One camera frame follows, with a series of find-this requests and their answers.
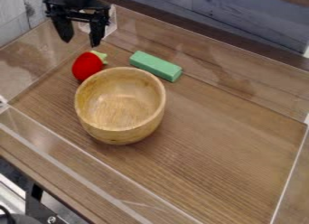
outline bowl rim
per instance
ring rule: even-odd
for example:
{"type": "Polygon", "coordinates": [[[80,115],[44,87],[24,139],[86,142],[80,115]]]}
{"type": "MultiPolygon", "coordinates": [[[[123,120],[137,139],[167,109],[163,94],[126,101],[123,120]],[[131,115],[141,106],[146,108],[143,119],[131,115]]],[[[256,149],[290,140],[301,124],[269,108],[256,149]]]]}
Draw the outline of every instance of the bowl rim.
{"type": "Polygon", "coordinates": [[[158,77],[151,74],[150,72],[147,72],[146,70],[141,70],[138,68],[133,68],[133,67],[115,67],[115,68],[110,68],[110,69],[104,69],[102,71],[99,71],[98,73],[95,73],[87,80],[84,80],[76,90],[76,93],[75,93],[75,98],[74,98],[74,107],[75,107],[75,111],[76,111],[76,114],[78,114],[78,117],[79,119],[82,120],[83,123],[86,123],[88,126],[92,126],[94,128],[99,129],[99,130],[104,130],[107,132],[122,132],[122,131],[130,131],[130,130],[134,130],[142,126],[145,126],[147,123],[151,122],[151,120],[154,120],[159,113],[162,112],[162,110],[165,110],[165,107],[166,107],[166,103],[167,103],[167,93],[166,93],[166,88],[163,86],[163,83],[161,82],[161,80],[158,79],[158,77]],[[147,75],[153,81],[155,82],[155,84],[158,85],[158,88],[159,88],[159,94],[161,94],[161,99],[159,99],[159,106],[155,110],[155,112],[141,122],[138,123],[135,126],[133,127],[126,127],[126,128],[102,128],[96,125],[96,123],[94,122],[88,122],[83,116],[80,115],[80,109],[78,107],[78,96],[80,94],[80,91],[83,90],[83,88],[86,87],[86,85],[92,81],[92,79],[95,77],[98,77],[99,75],[104,75],[108,71],[111,70],[134,70],[134,71],[138,71],[139,73],[147,75]]]}

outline green block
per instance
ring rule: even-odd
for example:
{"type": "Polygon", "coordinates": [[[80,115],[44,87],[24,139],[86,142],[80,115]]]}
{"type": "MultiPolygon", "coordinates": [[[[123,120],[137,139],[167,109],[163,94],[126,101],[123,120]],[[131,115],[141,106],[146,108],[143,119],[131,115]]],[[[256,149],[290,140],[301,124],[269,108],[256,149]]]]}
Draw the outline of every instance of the green block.
{"type": "Polygon", "coordinates": [[[182,67],[142,51],[137,51],[131,55],[130,64],[139,69],[147,70],[155,76],[170,82],[175,82],[182,73],[182,67]]]}

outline wooden bowl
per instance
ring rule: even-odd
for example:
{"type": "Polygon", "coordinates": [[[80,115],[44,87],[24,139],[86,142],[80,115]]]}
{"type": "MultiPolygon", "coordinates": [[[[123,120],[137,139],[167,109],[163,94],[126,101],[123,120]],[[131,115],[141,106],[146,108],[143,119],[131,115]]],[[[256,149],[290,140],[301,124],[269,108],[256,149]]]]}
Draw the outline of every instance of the wooden bowl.
{"type": "Polygon", "coordinates": [[[88,134],[111,145],[141,141],[157,129],[166,107],[159,79],[135,68],[107,69],[83,81],[75,110],[88,134]]]}

